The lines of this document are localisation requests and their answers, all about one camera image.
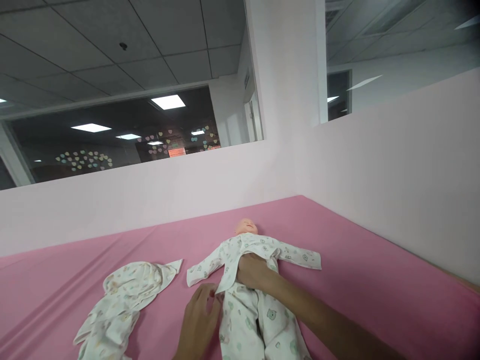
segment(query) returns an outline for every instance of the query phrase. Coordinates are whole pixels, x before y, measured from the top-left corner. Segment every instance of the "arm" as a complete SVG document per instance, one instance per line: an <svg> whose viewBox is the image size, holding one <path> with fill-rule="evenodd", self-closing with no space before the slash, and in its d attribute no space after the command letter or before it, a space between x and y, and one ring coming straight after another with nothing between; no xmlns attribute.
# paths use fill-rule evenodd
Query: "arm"
<svg viewBox="0 0 480 360"><path fill-rule="evenodd" d="M240 258L237 278L280 301L337 357L343 359L404 359L387 344L307 291L270 270L263 259Z"/></svg>

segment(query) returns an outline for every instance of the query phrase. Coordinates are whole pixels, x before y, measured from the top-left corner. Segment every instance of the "doll face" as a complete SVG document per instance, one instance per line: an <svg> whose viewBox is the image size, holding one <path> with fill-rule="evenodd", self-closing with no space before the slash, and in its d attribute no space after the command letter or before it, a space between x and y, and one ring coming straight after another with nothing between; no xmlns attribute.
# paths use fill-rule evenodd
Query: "doll face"
<svg viewBox="0 0 480 360"><path fill-rule="evenodd" d="M259 230L255 226L254 222L247 218L240 220L240 222L235 228L235 235L240 235L245 233L252 233L257 235L259 233Z"/></svg>

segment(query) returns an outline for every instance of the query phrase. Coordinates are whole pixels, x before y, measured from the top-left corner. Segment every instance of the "hand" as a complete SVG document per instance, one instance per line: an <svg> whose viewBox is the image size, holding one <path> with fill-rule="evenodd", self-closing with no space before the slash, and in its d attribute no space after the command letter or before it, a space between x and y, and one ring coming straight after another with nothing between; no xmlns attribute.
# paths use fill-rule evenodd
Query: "hand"
<svg viewBox="0 0 480 360"><path fill-rule="evenodd" d="M202 284L186 305L180 340L173 360L198 360L207 349L219 319L221 305L215 296L216 284ZM214 298L210 313L207 300Z"/></svg>
<svg viewBox="0 0 480 360"><path fill-rule="evenodd" d="M238 262L237 280L248 288L261 291L266 290L266 285L277 273L268 268L265 259L257 254L242 255Z"/></svg>

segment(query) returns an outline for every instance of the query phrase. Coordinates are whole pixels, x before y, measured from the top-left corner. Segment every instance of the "baby onesie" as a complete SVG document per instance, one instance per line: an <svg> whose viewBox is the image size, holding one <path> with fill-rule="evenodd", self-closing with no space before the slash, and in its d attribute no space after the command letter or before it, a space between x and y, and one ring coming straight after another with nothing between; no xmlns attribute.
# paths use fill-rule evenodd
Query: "baby onesie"
<svg viewBox="0 0 480 360"><path fill-rule="evenodd" d="M277 259L321 269L320 254L252 233L220 244L187 273L192 286L225 265L217 293L225 291L219 338L223 360L310 360L295 316L275 298L236 282L240 257L255 253L278 272Z"/></svg>
<svg viewBox="0 0 480 360"><path fill-rule="evenodd" d="M182 261L167 265L132 262L110 274L103 282L105 296L73 340L74 345L83 342L78 359L130 360L124 352L140 310L172 282Z"/></svg>

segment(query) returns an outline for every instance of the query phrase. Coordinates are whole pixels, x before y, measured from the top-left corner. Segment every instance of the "pink sheet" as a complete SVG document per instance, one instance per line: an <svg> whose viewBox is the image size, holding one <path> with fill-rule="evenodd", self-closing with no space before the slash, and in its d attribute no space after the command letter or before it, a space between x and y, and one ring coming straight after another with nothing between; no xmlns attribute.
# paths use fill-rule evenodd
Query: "pink sheet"
<svg viewBox="0 0 480 360"><path fill-rule="evenodd" d="M133 359L171 359L185 305L187 269L251 217L260 231L318 251L322 271L280 262L308 289L409 359L475 359L480 296L437 268L315 202L295 196L237 210L0 258L0 359L76 359L78 329L103 296L102 281L134 261L184 259L180 274L130 336ZM223 271L209 282L219 282ZM333 355L300 326L314 359ZM217 339L206 359L221 359Z"/></svg>

